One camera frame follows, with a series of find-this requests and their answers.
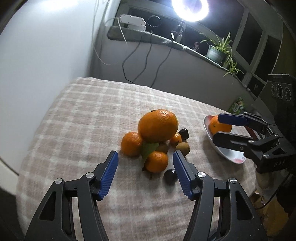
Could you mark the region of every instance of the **camera lens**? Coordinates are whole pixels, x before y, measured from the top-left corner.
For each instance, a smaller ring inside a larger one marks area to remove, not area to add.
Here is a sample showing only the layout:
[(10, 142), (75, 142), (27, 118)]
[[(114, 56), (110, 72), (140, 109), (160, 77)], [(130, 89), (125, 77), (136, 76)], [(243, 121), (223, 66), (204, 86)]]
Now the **camera lens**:
[(287, 101), (291, 100), (291, 91), (288, 86), (285, 87), (285, 97), (286, 97)]
[(283, 89), (280, 84), (276, 84), (276, 93), (280, 99), (283, 98)]
[(271, 93), (274, 95), (276, 93), (276, 89), (274, 87), (274, 84), (271, 84)]

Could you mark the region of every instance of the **orange on plate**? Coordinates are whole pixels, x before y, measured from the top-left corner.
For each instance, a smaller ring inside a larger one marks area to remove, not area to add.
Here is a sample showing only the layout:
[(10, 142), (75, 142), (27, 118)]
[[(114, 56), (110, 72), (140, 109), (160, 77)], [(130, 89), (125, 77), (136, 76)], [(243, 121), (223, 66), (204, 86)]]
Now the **orange on plate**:
[(133, 157), (141, 153), (143, 144), (142, 137), (137, 132), (129, 132), (124, 135), (121, 141), (121, 151), (123, 154)]
[(182, 142), (182, 137), (179, 133), (176, 133), (171, 139), (170, 139), (170, 144), (174, 148)]
[(138, 132), (148, 143), (163, 142), (171, 139), (178, 130), (178, 120), (168, 110), (153, 110), (139, 121)]
[(210, 131), (215, 135), (219, 131), (231, 132), (232, 125), (223, 124), (218, 121), (218, 115), (214, 116), (209, 124)]
[(147, 171), (157, 173), (162, 172), (168, 166), (167, 154), (160, 151), (153, 151), (146, 159), (144, 167)]

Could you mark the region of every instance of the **tablecloth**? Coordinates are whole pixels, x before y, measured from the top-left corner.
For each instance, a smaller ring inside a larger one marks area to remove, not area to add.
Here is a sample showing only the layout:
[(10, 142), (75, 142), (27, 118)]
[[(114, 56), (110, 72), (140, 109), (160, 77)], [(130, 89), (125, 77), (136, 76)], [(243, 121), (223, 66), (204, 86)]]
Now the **tablecloth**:
[[(110, 240), (182, 240), (194, 206), (184, 196), (180, 183), (172, 187), (163, 172), (150, 176), (142, 171), (143, 161), (120, 152), (125, 133), (137, 131), (145, 113), (167, 109), (178, 118), (179, 130), (187, 128), (191, 151), (187, 161), (212, 178), (235, 177), (248, 195), (255, 190), (255, 169), (247, 159), (234, 164), (219, 156), (206, 136), (203, 119), (224, 111), (182, 96), (138, 86), (94, 78), (78, 78), (56, 98), (23, 160), (17, 185), (17, 207), (21, 227), (29, 223), (52, 182), (80, 178), (104, 162), (111, 150), (119, 152), (119, 165), (109, 194), (98, 202)], [(248, 135), (243, 127), (237, 134)], [(173, 168), (173, 150), (168, 152)], [(76, 238), (83, 240), (77, 200), (73, 200)], [(212, 227), (218, 220), (215, 200)]]

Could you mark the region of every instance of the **silver bolt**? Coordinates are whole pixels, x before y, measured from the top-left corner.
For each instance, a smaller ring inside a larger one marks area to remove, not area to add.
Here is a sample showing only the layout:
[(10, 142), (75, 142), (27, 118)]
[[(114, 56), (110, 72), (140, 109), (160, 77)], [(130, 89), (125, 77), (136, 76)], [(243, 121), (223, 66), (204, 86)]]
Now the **silver bolt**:
[(229, 181), (230, 181), (231, 183), (236, 183), (236, 182), (237, 182), (237, 180), (236, 180), (234, 177), (229, 178)]
[(88, 172), (85, 176), (87, 178), (92, 178), (94, 176), (94, 173), (93, 172)]
[(54, 181), (54, 183), (55, 183), (55, 184), (60, 184), (62, 181), (63, 181), (63, 179), (61, 179), (61, 178), (57, 178), (57, 179)]
[(198, 177), (205, 177), (205, 173), (204, 172), (199, 172), (197, 175), (198, 175)]

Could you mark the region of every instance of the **potted plant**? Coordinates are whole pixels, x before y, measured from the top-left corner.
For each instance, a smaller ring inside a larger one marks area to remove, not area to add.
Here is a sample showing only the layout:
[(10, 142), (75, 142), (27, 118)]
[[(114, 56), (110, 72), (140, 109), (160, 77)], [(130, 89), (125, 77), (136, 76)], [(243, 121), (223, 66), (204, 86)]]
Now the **potted plant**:
[(243, 71), (241, 71), (240, 69), (237, 69), (237, 63), (233, 62), (233, 59), (232, 59), (231, 56), (229, 56), (229, 58), (228, 58), (228, 66), (229, 66), (228, 67), (228, 72), (225, 75), (223, 75), (223, 77), (228, 75), (228, 74), (231, 74), (233, 76), (233, 75), (237, 75), (238, 72), (243, 73)]
[(209, 45), (209, 49), (207, 51), (207, 57), (210, 60), (222, 66), (226, 61), (228, 61), (229, 57), (231, 56), (231, 47), (228, 45), (230, 42), (232, 42), (232, 40), (229, 40), (229, 39), (230, 39), (230, 32), (227, 35), (225, 40), (224, 38), (222, 38), (222, 40), (220, 41), (220, 39), (217, 36), (218, 41), (214, 41), (212, 39), (205, 39), (205, 40), (202, 40), (200, 43), (211, 41), (214, 44), (214, 46)]

